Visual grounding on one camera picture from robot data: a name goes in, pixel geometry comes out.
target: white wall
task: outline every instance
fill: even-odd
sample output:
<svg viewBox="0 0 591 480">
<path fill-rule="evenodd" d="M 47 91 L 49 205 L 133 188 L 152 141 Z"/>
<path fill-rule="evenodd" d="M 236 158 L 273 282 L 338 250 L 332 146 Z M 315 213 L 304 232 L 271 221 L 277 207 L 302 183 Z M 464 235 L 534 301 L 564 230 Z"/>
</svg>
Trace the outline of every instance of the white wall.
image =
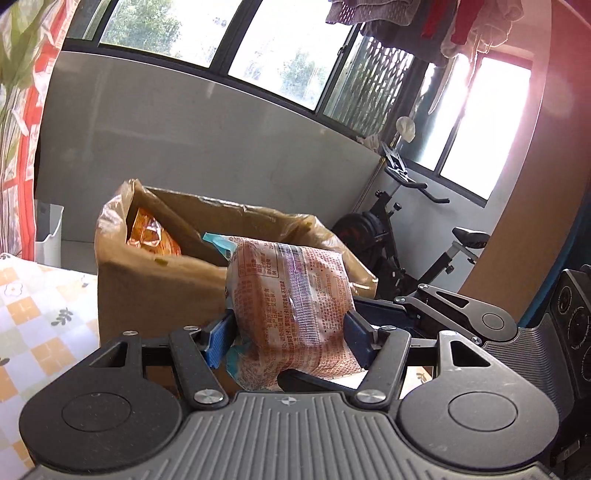
<svg viewBox="0 0 591 480">
<path fill-rule="evenodd" d="M 351 210 L 379 157 L 288 109 L 174 70 L 62 52 L 41 129 L 37 198 L 65 207 L 63 238 L 92 242 L 126 179 L 312 213 Z"/>
<path fill-rule="evenodd" d="M 447 250 L 454 240 L 452 228 L 462 226 L 472 230 L 492 233 L 495 229 L 511 192 L 517 182 L 534 133 L 544 93 L 545 77 L 550 55 L 550 0 L 524 1 L 525 18 L 514 24 L 507 45 L 500 50 L 533 60 L 530 91 L 524 113 L 511 148 L 505 168 L 484 208 L 465 197 L 420 174 L 411 172 L 411 177 L 426 182 L 435 197 L 448 197 L 448 205 L 431 203 L 419 192 L 400 188 L 392 202 L 402 205 L 402 210 L 392 217 L 402 265 L 415 278 L 425 273 L 428 267 Z M 375 190 L 393 189 L 393 180 L 381 173 L 370 193 Z M 375 201 L 369 195 L 363 208 Z M 467 279 L 473 265 L 459 254 L 454 260 L 455 271 L 442 273 L 434 285 L 446 290 L 458 291 Z"/>
</svg>

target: speaker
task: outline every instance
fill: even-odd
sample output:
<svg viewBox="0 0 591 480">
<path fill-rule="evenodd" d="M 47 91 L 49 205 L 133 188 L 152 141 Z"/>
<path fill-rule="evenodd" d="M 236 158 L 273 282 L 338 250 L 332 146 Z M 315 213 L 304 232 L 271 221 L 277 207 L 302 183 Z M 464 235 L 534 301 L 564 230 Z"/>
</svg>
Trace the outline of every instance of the speaker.
<svg viewBox="0 0 591 480">
<path fill-rule="evenodd" d="M 564 270 L 546 307 L 569 372 L 573 407 L 561 422 L 553 452 L 556 473 L 591 478 L 591 270 Z"/>
<path fill-rule="evenodd" d="M 575 399 L 591 395 L 591 278 L 564 270 L 546 309 L 558 331 Z"/>
</svg>

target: ribbed gray plastic surface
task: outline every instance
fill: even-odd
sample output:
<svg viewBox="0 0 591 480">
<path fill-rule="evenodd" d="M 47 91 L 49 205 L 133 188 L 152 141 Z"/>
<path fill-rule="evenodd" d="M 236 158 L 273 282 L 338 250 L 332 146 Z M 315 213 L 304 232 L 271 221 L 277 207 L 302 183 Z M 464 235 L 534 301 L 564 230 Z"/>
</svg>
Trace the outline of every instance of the ribbed gray plastic surface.
<svg viewBox="0 0 591 480">
<path fill-rule="evenodd" d="M 88 477 L 93 480 L 553 478 L 538 466 L 504 476 L 480 477 L 429 464 L 398 438 L 386 415 L 349 407 L 335 393 L 238 394 L 233 404 L 221 410 L 192 414 L 173 443 L 148 462 L 124 471 Z M 72 480 L 83 475 L 39 467 L 25 478 Z"/>
<path fill-rule="evenodd" d="M 520 328 L 514 340 L 488 342 L 484 350 L 548 395 L 560 420 L 573 409 L 569 370 L 550 314 L 536 328 Z"/>
</svg>

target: white trash bin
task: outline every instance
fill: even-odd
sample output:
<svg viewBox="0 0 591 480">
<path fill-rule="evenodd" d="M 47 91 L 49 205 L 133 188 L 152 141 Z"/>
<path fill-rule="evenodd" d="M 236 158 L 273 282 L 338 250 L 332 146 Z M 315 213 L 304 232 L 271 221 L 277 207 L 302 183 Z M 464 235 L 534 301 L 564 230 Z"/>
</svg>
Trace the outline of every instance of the white trash bin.
<svg viewBox="0 0 591 480">
<path fill-rule="evenodd" d="M 61 267 L 61 218 L 64 207 L 35 200 L 35 262 Z"/>
</svg>

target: orange snack bag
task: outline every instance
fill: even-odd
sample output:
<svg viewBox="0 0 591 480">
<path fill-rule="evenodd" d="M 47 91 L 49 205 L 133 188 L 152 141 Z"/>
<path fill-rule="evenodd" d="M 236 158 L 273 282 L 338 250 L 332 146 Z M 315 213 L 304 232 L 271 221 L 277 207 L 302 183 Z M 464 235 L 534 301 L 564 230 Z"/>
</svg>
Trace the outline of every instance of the orange snack bag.
<svg viewBox="0 0 591 480">
<path fill-rule="evenodd" d="M 240 386 L 276 390 L 277 375 L 289 368 L 327 380 L 361 370 L 343 336 L 343 317 L 355 307 L 340 253 L 234 236 L 225 241 L 236 245 L 226 290 L 242 340 L 228 352 L 226 367 Z"/>
<path fill-rule="evenodd" d="M 181 255 L 178 243 L 143 208 L 138 209 L 127 244 L 157 255 Z"/>
</svg>

